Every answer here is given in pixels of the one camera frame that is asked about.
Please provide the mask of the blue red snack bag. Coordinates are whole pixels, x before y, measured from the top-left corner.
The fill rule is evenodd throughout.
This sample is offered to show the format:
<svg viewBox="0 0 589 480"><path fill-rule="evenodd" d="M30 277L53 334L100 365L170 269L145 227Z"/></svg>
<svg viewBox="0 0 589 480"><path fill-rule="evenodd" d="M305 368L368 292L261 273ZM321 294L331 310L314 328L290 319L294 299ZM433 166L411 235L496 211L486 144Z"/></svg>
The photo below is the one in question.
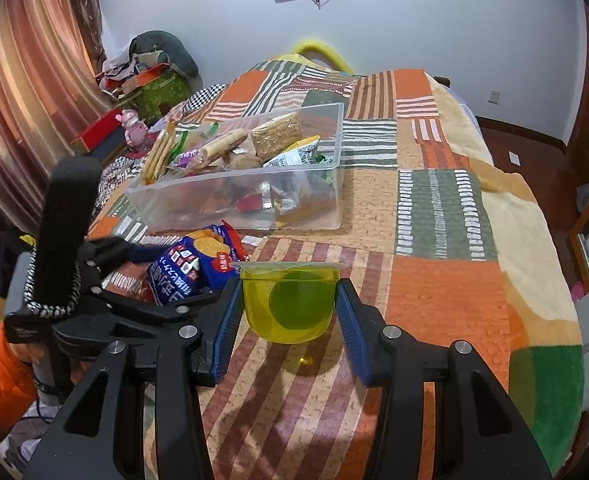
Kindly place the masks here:
<svg viewBox="0 0 589 480"><path fill-rule="evenodd" d="M221 292L238 275L237 262L248 260L237 231L227 222L192 231L166 248L148 266L147 284L154 302L174 302Z"/></svg>

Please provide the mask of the green jelly cup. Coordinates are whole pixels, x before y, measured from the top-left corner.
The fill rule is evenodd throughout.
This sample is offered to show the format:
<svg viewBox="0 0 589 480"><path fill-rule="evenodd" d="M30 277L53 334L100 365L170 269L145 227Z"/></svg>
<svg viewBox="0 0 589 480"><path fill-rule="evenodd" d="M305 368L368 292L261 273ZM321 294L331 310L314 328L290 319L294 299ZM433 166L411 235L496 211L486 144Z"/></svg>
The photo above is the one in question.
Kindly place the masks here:
<svg viewBox="0 0 589 480"><path fill-rule="evenodd" d="M332 262L238 262L244 313L273 344L303 344L326 332L341 266Z"/></svg>

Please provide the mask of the purple biscuit pack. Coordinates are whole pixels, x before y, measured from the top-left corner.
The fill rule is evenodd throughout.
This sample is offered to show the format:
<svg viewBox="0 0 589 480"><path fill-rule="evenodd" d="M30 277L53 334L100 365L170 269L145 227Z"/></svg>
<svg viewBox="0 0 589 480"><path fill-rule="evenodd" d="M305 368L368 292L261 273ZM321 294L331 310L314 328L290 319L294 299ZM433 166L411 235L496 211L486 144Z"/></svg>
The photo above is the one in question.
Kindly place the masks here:
<svg viewBox="0 0 589 480"><path fill-rule="evenodd" d="M197 171L206 168L211 162L215 162L223 155L237 148L242 142L246 141L248 131L244 129L234 129L214 136L204 142L199 148L180 153L173 160L174 168L182 168L189 171Z"/></svg>

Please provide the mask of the grey yellow fries snack bag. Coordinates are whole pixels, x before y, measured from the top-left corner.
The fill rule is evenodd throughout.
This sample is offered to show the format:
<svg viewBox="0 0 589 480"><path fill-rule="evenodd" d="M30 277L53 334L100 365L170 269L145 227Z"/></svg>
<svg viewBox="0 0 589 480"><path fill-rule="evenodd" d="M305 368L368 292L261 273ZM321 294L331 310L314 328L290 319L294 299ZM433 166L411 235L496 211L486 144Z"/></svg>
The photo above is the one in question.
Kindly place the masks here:
<svg viewBox="0 0 589 480"><path fill-rule="evenodd" d="M294 142L285 151L268 160L264 167L286 167L314 164L320 136L308 136Z"/></svg>

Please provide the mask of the long biscuit sleeve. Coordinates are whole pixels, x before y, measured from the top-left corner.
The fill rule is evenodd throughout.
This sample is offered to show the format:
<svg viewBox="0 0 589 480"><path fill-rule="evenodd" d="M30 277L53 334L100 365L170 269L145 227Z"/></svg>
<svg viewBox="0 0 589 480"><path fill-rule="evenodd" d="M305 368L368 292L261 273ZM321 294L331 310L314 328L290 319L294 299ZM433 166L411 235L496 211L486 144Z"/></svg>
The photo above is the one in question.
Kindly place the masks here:
<svg viewBox="0 0 589 480"><path fill-rule="evenodd" d="M170 120L165 128L157 136L152 149L150 150L146 159L144 167L139 174L140 183L142 185L150 185L156 182L160 177L166 163L168 156L170 156L176 144L176 122Z"/></svg>

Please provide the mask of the pink plush toy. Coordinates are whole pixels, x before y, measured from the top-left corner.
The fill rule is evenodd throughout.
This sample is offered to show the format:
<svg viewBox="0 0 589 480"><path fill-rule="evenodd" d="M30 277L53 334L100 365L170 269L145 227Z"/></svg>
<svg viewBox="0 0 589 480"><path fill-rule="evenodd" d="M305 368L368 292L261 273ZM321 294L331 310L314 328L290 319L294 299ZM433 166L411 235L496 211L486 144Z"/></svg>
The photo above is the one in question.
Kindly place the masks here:
<svg viewBox="0 0 589 480"><path fill-rule="evenodd" d="M145 122L139 118L136 110L131 108L124 108L116 113L116 120L120 123L124 130L125 143L129 148L142 148L146 141L148 127Z"/></svg>

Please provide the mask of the red candy wrapper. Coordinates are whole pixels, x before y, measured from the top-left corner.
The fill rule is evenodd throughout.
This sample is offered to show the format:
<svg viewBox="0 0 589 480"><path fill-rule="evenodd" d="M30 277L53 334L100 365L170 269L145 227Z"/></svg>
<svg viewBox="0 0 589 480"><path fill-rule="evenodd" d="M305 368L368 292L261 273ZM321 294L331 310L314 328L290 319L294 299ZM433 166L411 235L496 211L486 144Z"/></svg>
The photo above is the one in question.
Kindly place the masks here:
<svg viewBox="0 0 589 480"><path fill-rule="evenodd" d="M261 193L251 193L237 200L236 209L240 214L253 214L263 210L263 196Z"/></svg>

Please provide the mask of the red flat box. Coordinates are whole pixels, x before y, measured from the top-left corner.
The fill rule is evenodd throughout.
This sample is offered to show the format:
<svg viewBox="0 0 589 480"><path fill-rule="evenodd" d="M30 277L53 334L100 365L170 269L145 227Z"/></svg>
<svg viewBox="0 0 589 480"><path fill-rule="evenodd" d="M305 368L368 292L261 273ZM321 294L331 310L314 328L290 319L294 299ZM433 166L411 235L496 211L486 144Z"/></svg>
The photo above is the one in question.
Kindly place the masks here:
<svg viewBox="0 0 589 480"><path fill-rule="evenodd" d="M83 155L97 148L121 125L118 115L119 110L109 110L107 114L86 127L71 144L74 153Z"/></svg>

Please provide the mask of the clear plastic storage bin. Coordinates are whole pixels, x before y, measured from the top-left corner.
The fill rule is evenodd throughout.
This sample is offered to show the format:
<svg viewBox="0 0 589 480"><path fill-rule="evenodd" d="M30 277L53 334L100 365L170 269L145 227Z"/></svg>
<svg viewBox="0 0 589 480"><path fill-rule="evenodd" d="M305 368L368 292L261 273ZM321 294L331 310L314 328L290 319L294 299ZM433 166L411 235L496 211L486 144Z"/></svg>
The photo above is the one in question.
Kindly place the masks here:
<svg viewBox="0 0 589 480"><path fill-rule="evenodd" d="M268 120L297 113L303 139L320 136L310 165L264 167L255 156L251 130ZM206 168L174 168L169 157L161 177L142 185L139 176L125 195L152 232L189 231L226 221L237 230L334 230L341 224L340 170L343 106L329 103L278 110L228 122L207 122L180 137L181 153L234 129L248 131L246 141ZM240 214L237 200L261 193L263 210Z"/></svg>

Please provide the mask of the green patterned box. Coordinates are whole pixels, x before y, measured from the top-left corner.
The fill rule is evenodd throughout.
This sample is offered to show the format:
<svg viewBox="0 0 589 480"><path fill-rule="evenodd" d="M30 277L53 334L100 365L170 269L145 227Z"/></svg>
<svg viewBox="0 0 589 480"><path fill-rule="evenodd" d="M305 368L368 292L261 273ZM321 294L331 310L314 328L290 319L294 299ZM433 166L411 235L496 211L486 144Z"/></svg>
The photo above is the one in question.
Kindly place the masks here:
<svg viewBox="0 0 589 480"><path fill-rule="evenodd" d="M160 75L134 93L134 107L144 122L151 124L190 97L187 81L173 70Z"/></svg>

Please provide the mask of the square cracker pack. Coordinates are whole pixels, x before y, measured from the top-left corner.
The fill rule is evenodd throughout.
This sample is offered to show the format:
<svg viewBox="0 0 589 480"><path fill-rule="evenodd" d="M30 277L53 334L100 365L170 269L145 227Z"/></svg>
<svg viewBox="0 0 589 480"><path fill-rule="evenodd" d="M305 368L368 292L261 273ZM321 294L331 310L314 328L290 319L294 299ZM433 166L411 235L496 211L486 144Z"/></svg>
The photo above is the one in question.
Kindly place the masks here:
<svg viewBox="0 0 589 480"><path fill-rule="evenodd" d="M267 162L303 139L298 114L281 115L256 126L251 130L251 139L255 156Z"/></svg>

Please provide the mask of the striped pink orange curtain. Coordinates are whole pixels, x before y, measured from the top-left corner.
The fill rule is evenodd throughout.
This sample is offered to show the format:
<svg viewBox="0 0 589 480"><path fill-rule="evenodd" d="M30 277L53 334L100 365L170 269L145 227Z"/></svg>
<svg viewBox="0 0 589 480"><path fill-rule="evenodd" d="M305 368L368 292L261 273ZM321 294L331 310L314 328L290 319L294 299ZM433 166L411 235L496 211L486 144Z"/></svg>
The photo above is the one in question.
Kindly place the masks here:
<svg viewBox="0 0 589 480"><path fill-rule="evenodd" d="M0 0L0 206L40 221L52 168L106 114L74 0Z"/></svg>

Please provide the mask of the patchwork striped bed blanket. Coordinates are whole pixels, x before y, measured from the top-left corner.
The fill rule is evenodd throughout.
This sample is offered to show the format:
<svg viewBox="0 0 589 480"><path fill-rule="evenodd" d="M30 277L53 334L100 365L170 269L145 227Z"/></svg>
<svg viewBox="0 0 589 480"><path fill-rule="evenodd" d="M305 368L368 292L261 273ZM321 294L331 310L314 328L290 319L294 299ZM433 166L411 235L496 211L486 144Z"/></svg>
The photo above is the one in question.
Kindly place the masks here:
<svg viewBox="0 0 589 480"><path fill-rule="evenodd" d="M577 312L529 186L494 166L447 89L422 70L357 76L284 55L203 90L172 117L185 130L337 103L339 228L280 226L250 256L340 262L390 323L430 344L470 341L559 469L583 399ZM215 477L361 478L380 401L352 374L337 325L296 346L243 325L223 382L200 394Z"/></svg>

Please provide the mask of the grey bag on pile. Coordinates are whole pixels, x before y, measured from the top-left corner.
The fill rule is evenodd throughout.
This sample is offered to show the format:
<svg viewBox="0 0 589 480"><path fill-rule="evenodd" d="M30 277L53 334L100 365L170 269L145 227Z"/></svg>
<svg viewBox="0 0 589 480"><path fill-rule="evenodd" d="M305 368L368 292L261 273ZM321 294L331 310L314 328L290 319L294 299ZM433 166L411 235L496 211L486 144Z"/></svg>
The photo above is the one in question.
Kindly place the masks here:
<svg viewBox="0 0 589 480"><path fill-rule="evenodd" d="M164 30L148 30L142 32L131 40L128 52L131 54L144 54L148 52L162 51L166 54L168 62L176 66L180 73L188 78L196 78L199 68L192 56L185 49L183 42L176 36Z"/></svg>

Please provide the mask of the wall power socket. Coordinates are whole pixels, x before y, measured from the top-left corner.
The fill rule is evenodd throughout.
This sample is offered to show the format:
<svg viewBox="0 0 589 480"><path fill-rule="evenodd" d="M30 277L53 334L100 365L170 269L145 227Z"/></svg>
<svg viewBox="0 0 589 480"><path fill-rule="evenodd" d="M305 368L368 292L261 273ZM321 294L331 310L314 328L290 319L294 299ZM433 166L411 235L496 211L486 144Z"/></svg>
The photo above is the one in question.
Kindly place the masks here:
<svg viewBox="0 0 589 480"><path fill-rule="evenodd" d="M488 101L492 104L497 104L498 102L500 102L500 96L501 96L500 92L492 90L489 93Z"/></svg>

